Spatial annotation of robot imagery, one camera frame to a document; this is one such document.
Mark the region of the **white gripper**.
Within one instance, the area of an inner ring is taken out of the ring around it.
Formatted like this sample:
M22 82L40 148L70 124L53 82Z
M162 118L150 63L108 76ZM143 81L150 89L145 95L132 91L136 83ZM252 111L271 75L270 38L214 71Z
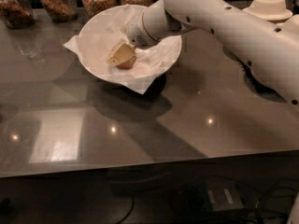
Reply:
M121 31L126 35L127 40L137 49L150 49L158 44L147 32L143 24L143 14L137 14L129 21L126 21ZM136 57L135 50L125 42L121 42L107 57L107 62L117 67L118 64Z

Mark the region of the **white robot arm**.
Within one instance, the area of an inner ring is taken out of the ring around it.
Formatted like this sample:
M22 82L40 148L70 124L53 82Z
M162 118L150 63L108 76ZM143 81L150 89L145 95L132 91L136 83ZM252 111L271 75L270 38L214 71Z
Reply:
M299 35L223 0L159 0L129 20L126 40L112 51L149 49L196 29L214 35L257 78L299 106Z

